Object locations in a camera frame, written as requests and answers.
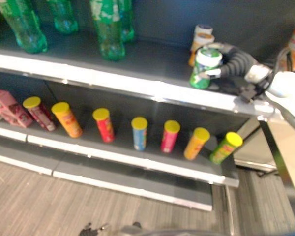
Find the white lid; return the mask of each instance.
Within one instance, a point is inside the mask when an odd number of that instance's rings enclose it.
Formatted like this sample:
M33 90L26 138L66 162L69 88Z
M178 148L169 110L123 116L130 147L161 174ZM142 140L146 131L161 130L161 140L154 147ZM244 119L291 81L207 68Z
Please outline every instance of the white lid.
M205 45L207 43L213 43L215 40L215 37L211 34L206 33L198 33L194 36L193 41L200 44Z
M212 34L213 28L208 25L196 25L194 34L197 33L206 33L206 34Z
M204 53L208 50L210 51L214 50L215 55L213 57L205 55ZM204 66L209 66L209 67L218 66L221 59L222 59L222 54L216 49L200 49L197 51L197 55L196 55L197 63Z

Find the orange chip can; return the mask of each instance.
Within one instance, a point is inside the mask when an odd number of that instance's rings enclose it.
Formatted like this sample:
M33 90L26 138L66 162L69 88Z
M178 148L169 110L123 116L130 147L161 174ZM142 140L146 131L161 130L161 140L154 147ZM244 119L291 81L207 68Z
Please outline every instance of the orange chip can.
M198 127L194 130L189 143L183 152L184 157L187 160L194 160L198 153L200 152L203 145L206 143L207 140L210 139L210 133L201 127Z
M66 102L56 103L51 111L55 114L65 131L71 138L78 138L82 135L82 129L77 122L70 106Z

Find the blue chip can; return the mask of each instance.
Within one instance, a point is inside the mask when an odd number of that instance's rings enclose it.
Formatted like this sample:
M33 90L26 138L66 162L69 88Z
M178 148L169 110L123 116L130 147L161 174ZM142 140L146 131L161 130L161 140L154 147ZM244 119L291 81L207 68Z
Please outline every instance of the blue chip can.
M147 145L148 121L144 117L135 117L131 121L133 131L134 148L143 151Z

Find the yellow lid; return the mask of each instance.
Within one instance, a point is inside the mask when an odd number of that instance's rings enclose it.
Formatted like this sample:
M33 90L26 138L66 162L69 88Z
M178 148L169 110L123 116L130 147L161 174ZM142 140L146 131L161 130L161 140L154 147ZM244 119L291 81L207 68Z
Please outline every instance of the yellow lid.
M40 103L41 99L39 97L29 97L23 102L23 107L25 107L26 109L30 109L38 107Z
M180 124L177 121L170 119L165 122L164 129L167 132L178 133L180 130Z
M54 114L60 114L60 113L64 113L64 112L67 112L70 110L70 106L68 103L66 102L59 102L59 103L56 103L52 108L51 108L51 111L54 113Z
M239 134L235 132L228 132L225 138L227 142L229 142L231 145L235 147L239 147L242 145L242 138L240 137Z
M146 129L148 121L144 117L135 117L131 121L132 128L134 129Z
M93 118L95 120L104 120L109 117L109 111L106 108L98 108L93 112Z
M195 128L193 135L205 142L210 139L210 133L202 127Z

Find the gray carpet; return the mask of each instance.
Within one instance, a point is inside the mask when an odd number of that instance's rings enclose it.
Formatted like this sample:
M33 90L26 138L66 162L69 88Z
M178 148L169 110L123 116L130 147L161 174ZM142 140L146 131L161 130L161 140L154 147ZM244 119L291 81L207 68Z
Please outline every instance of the gray carpet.
M277 176L259 179L238 170L231 189L236 235L264 235L294 229L294 217ZM189 209L116 191L78 184L0 163L0 236L78 236L92 222L112 224L103 236L140 221L146 229L191 228L229 233L224 188L213 186L214 210Z

